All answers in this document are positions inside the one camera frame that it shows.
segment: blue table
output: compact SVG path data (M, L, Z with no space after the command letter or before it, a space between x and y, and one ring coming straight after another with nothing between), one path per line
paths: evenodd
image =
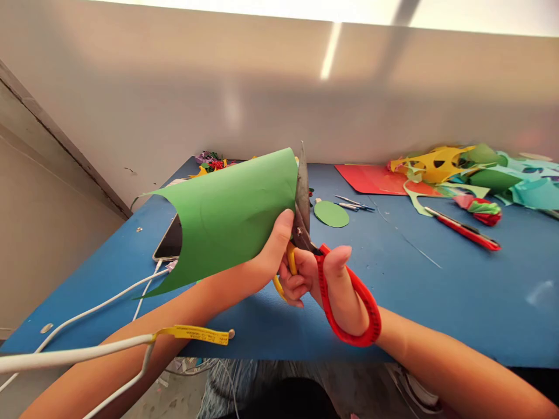
M190 159L170 179L199 170ZM471 223L503 250L490 253L433 218L417 214L403 196L360 196L331 165L309 165L315 197L339 194L378 204L376 213L350 212L348 226L335 229L311 216L316 244L353 246L350 266L377 302L418 323L453 336L515 367L559 367L559 223L531 209L503 209L501 223L485 227L451 200L421 198L424 205ZM153 273L151 259L171 219L173 206L160 196L148 200L66 280L2 346L7 353L33 352L55 326ZM422 255L421 249L441 268ZM140 315L185 288L144 301ZM71 325L47 350L99 344L128 323L143 286ZM209 327L236 330L227 347L193 342L183 355L260 359L385 360L378 347L359 349L339 342L309 296L305 309L285 304L272 284L212 320Z

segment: hand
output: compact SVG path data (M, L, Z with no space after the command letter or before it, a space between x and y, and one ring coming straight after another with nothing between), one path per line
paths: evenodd
M227 299L232 304L257 293L278 272L291 238L292 226L293 211L286 209L275 220L270 237L258 255L245 263L209 276L204 281L207 282L210 278L212 282L216 280L219 292L227 294Z
M350 246L339 246L324 259L324 276L328 283L328 296L336 323L353 336L362 335L369 327L369 316L361 298L353 290L345 264L351 256ZM319 270L314 255L306 250L295 249L297 275L291 275L284 255L279 266L279 281L289 305L303 308L301 297L307 292L321 308Z

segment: finger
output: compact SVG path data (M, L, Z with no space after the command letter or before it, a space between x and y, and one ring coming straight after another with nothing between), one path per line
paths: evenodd
M293 275L290 276L289 278L286 278L283 283L282 286L285 284L285 287L288 289L295 289L300 285L303 284L307 284L307 288L310 285L310 281L307 281L307 279L303 276L303 275Z
M295 254L295 265L297 266L297 271L303 275L310 278L318 276L318 267L316 258L308 250L295 248L293 251Z
M350 256L350 246L339 246L328 253L324 259L324 276L336 323L345 332L360 336L369 326L369 316L345 267Z
M287 301L287 303L292 306L292 307L297 307L297 308L304 308L305 305L303 304L303 302L301 300L290 300L290 299L285 299L285 301Z
M270 233L268 241L257 256L263 264L269 264L276 269L287 248L287 242L291 238L291 227L293 226L293 211L289 208L283 211L275 220L274 228Z
M291 276L291 273L284 261L281 261L281 263L279 264L278 276L279 282L281 282L281 286L285 286L284 283Z
M300 300L307 292L309 292L309 287L305 284L299 285L294 289L284 288L285 298L291 301Z

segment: person's right hand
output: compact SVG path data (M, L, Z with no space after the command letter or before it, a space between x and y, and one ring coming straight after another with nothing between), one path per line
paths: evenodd
M369 327L369 316L363 301L353 290L345 264L351 256L350 246L339 246L324 259L324 276L328 283L330 306L336 323L353 336L361 336ZM279 281L289 305L303 308L301 297L307 292L323 308L320 296L319 270L314 255L306 250L295 249L297 275L291 275L287 257L279 266Z

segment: metal screw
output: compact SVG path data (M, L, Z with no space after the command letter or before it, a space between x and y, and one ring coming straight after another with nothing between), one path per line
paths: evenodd
M47 333L50 329L52 329L52 327L54 326L54 324L49 323L48 325L44 325L43 328L41 329L41 333Z

